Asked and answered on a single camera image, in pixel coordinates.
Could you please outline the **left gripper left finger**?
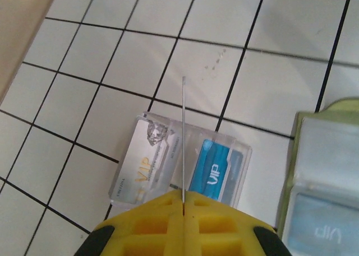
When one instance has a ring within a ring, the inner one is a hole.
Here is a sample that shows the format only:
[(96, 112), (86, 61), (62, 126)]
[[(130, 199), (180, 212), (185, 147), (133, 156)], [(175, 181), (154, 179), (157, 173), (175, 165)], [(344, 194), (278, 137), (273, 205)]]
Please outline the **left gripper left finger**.
[(74, 256), (184, 256), (182, 193), (173, 190), (101, 222)]

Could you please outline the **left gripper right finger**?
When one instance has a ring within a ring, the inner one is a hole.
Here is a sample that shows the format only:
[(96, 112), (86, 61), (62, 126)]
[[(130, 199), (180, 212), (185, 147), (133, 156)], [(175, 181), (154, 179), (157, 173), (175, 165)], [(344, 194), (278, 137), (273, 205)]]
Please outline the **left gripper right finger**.
[(292, 256), (275, 229), (226, 204), (185, 193), (184, 256)]

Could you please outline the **olive green card holder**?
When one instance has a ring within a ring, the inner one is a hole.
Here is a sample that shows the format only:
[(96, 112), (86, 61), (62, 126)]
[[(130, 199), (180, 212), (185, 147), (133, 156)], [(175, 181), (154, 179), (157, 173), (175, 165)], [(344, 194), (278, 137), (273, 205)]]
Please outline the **olive green card holder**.
[(301, 111), (294, 129), (278, 210), (278, 234), (286, 247), (298, 195), (359, 209), (359, 97), (337, 100), (317, 113)]

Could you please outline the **silver VIP card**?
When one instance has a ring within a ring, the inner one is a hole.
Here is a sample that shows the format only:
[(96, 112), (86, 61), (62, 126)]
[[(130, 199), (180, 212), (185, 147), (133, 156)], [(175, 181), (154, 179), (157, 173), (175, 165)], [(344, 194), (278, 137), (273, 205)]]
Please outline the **silver VIP card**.
[(138, 117), (109, 191), (112, 202), (138, 205), (166, 193), (182, 147), (182, 132)]

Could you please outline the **clear acrylic card tray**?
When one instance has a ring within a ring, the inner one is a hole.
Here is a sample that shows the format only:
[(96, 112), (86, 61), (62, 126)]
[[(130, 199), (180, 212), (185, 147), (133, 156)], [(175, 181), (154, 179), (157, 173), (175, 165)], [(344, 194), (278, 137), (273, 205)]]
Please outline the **clear acrylic card tray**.
[[(174, 127), (178, 128), (179, 130), (182, 131), (182, 121), (180, 121), (180, 120), (163, 117), (161, 115), (150, 113), (150, 112), (144, 112), (142, 115), (139, 115), (138, 117), (148, 118), (153, 121), (164, 123), (164, 124), (172, 123)], [(185, 133), (186, 133), (186, 148), (185, 148), (185, 154), (186, 154), (186, 158), (185, 158), (185, 163), (186, 163), (185, 164), (185, 167), (186, 167), (185, 168), (185, 189), (186, 189), (186, 191), (189, 191), (190, 182), (191, 182), (191, 179), (192, 179), (192, 176), (194, 173), (194, 169), (195, 169), (198, 157), (199, 157), (202, 143), (205, 139), (209, 139), (209, 140), (219, 143), (223, 146), (227, 146), (230, 149), (229, 155), (227, 158), (227, 162), (228, 162), (227, 171), (225, 173), (224, 182), (222, 185), (222, 189), (220, 191), (219, 199), (216, 201), (226, 204), (230, 207), (236, 208), (239, 203), (239, 199), (240, 199), (240, 196), (242, 193), (242, 187), (244, 184), (249, 160), (250, 160), (251, 153), (252, 153), (251, 147), (248, 146), (247, 144), (240, 142), (235, 137), (232, 137), (232, 136), (229, 136), (229, 135), (226, 135), (223, 133), (211, 131), (209, 129), (201, 128), (201, 127), (187, 124), (187, 123), (186, 123)], [(127, 144), (127, 147), (126, 147), (119, 163), (122, 162), (122, 160), (124, 158), (124, 155), (128, 149), (130, 140)], [(166, 193), (168, 193), (172, 190), (182, 191), (182, 147), (181, 147), (181, 151), (178, 156), (174, 174), (172, 176), (170, 189)], [(124, 210), (130, 210), (134, 207), (141, 205), (141, 204), (129, 205), (129, 204), (117, 203), (117, 202), (112, 202), (111, 199), (110, 199), (110, 202), (112, 205), (119, 206)]]

